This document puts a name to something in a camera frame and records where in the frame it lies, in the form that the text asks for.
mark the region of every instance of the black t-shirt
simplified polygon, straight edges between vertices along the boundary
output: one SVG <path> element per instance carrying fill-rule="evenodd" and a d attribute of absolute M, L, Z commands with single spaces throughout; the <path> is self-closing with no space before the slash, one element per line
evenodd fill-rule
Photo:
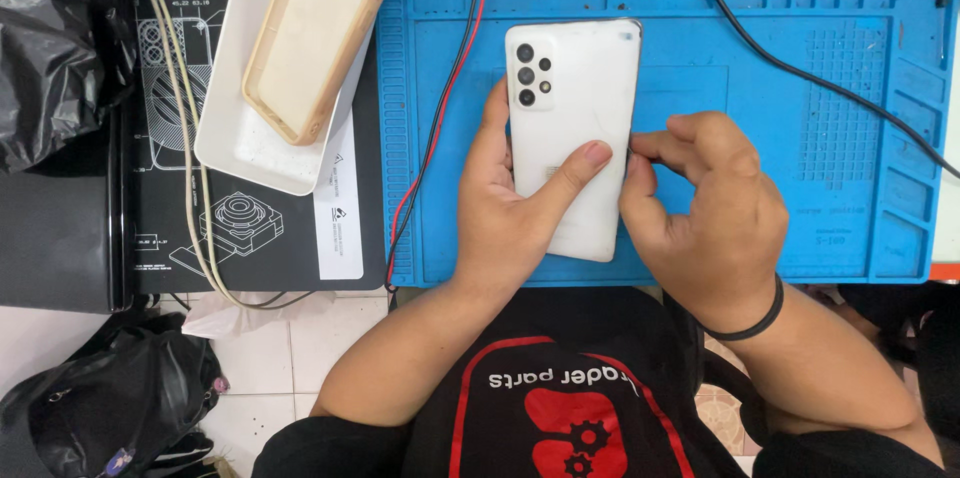
<path fill-rule="evenodd" d="M 412 423 L 309 417 L 267 442 L 253 476 L 743 476 L 698 417 L 691 374 L 665 308 L 638 290 L 523 289 Z M 943 472 L 845 431 L 774 435 L 753 476 Z"/>

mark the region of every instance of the fingernail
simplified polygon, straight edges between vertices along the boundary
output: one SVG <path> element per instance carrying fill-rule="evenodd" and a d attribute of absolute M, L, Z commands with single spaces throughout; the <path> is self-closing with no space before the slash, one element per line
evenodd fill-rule
<path fill-rule="evenodd" d="M 602 165 L 607 163 L 613 156 L 614 151 L 611 150 L 610 145 L 603 140 L 595 140 L 594 143 L 586 149 L 586 152 L 583 153 L 583 157 L 586 158 L 586 161 L 589 161 L 593 165 Z"/>
<path fill-rule="evenodd" d="M 637 165 L 641 164 L 641 156 L 636 153 L 630 154 L 630 159 L 627 160 L 627 176 L 632 177 L 637 171 Z"/>

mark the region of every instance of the red wire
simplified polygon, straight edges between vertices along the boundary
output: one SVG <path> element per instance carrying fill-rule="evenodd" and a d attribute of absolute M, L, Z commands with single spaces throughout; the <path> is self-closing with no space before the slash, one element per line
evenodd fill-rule
<path fill-rule="evenodd" d="M 443 91 L 442 98 L 439 104 L 439 116 L 437 118 L 437 132 L 433 136 L 433 142 L 430 143 L 430 147 L 427 150 L 426 159 L 423 163 L 423 168 L 420 169 L 420 172 L 416 175 L 416 179 L 412 184 L 410 184 L 410 189 L 407 189 L 407 192 L 403 194 L 403 198 L 400 200 L 400 203 L 396 205 L 396 211 L 393 212 L 393 223 L 390 226 L 390 243 L 392 244 L 397 237 L 397 221 L 401 216 L 401 211 L 403 205 L 406 204 L 407 199 L 410 198 L 410 195 L 413 193 L 414 188 L 417 187 L 417 183 L 424 178 L 424 173 L 426 168 L 430 165 L 430 160 L 433 159 L 433 152 L 437 148 L 437 141 L 440 140 L 440 130 L 444 125 L 444 116 L 447 113 L 447 101 L 450 99 L 450 92 L 453 91 L 453 86 L 457 82 L 457 78 L 460 76 L 460 71 L 464 68 L 464 64 L 467 62 L 467 57 L 471 54 L 471 48 L 474 46 L 474 38 L 477 35 L 477 30 L 480 29 L 480 21 L 483 19 L 483 6 L 486 3 L 486 0 L 480 0 L 480 5 L 477 10 L 477 18 L 473 23 L 473 30 L 470 33 L 470 39 L 466 43 L 466 47 L 463 50 L 463 55 L 460 60 L 460 63 L 456 65 L 456 69 L 453 71 L 453 78 L 449 83 L 449 87 Z M 387 264 L 387 281 L 389 282 L 391 277 L 394 275 L 394 257 L 390 257 L 389 263 Z"/>

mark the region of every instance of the wrist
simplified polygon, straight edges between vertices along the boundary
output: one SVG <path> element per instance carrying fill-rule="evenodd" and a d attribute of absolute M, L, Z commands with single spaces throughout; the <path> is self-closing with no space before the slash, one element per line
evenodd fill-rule
<path fill-rule="evenodd" d="M 484 303 L 505 304 L 517 293 L 520 285 L 500 281 L 483 273 L 456 269 L 446 282 L 451 293 L 463 300 L 479 300 Z"/>
<path fill-rule="evenodd" d="M 712 332 L 736 334 L 748 330 L 763 321 L 774 307 L 778 292 L 777 277 L 772 275 L 768 280 L 751 287 L 753 290 L 738 291 L 698 304 L 689 309 L 690 314 Z"/>

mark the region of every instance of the beige phone case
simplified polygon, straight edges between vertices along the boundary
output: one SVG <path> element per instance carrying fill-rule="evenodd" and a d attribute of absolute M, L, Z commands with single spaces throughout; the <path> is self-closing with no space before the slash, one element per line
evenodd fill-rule
<path fill-rule="evenodd" d="M 383 0 L 271 0 L 243 95 L 291 145 L 313 144 Z"/>

